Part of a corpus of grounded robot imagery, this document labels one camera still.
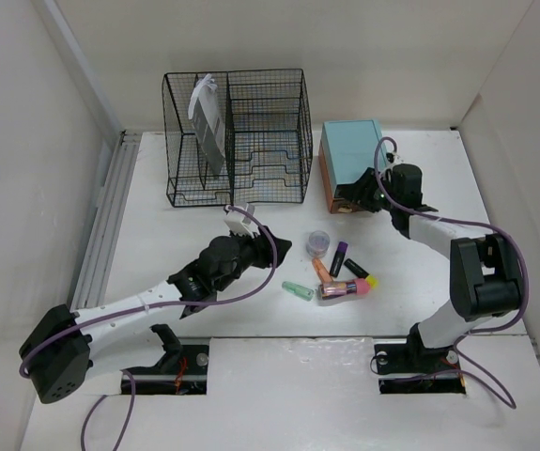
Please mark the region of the clear plastic drawer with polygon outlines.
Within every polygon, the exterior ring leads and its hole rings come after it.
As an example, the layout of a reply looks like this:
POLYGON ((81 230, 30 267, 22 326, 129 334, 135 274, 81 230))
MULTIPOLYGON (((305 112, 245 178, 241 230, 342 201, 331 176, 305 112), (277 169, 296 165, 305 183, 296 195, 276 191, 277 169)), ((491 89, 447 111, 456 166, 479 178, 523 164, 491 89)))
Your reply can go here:
POLYGON ((350 214, 357 212, 359 209, 354 202, 350 202, 346 199, 339 199, 336 202, 336 212, 341 214, 350 214))

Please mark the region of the grey paper swatch booklet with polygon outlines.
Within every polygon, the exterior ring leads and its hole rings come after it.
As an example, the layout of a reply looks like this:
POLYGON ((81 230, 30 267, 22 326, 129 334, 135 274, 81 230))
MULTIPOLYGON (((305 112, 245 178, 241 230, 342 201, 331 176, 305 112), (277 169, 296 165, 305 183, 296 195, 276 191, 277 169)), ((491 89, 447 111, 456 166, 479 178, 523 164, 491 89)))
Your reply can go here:
POLYGON ((207 73, 196 82, 188 107, 197 143, 214 176, 221 174, 225 162, 225 122, 218 94, 214 76, 207 73))

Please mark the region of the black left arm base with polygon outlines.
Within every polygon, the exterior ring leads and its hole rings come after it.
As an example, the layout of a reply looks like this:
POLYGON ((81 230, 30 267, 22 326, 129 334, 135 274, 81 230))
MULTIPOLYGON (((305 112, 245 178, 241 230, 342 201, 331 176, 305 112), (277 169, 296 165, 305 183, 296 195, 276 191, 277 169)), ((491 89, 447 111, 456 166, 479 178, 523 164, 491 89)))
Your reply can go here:
POLYGON ((168 325, 152 326, 142 348, 153 363, 128 368, 141 396, 204 396, 208 390, 209 338, 178 338, 168 325))

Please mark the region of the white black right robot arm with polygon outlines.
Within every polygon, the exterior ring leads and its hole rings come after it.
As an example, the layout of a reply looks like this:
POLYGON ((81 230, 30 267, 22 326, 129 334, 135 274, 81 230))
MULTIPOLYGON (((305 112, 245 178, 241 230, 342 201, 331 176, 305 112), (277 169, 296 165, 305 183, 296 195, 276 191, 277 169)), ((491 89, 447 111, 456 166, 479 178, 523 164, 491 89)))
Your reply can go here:
POLYGON ((514 245, 488 225, 439 218, 423 201, 422 181, 418 166, 401 163, 383 176, 367 168, 356 182, 337 190, 356 210, 388 211, 402 236, 428 246, 450 264, 448 301, 414 324, 405 342, 375 347, 379 375, 432 375, 454 368, 448 358, 464 337, 490 319, 519 310, 525 301, 514 245))

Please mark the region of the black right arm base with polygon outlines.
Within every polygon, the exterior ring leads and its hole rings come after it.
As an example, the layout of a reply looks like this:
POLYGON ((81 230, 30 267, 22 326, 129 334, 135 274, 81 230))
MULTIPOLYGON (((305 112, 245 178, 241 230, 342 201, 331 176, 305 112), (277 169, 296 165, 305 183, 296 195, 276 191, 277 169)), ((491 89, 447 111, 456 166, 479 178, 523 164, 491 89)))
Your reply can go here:
POLYGON ((405 339, 376 341, 372 362, 381 395, 466 394, 453 347, 426 348, 416 325, 405 339))

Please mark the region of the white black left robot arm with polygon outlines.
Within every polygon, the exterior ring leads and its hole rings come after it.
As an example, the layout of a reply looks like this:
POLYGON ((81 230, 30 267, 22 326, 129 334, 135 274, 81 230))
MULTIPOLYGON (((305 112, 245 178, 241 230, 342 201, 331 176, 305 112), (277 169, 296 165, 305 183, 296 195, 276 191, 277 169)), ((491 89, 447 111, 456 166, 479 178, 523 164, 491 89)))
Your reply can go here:
POLYGON ((292 243, 269 230, 214 238, 199 256, 158 285, 99 307, 50 308, 20 346, 20 374, 43 404, 85 381, 124 369, 173 370, 181 346, 171 329, 212 303, 250 268, 274 272, 292 243))

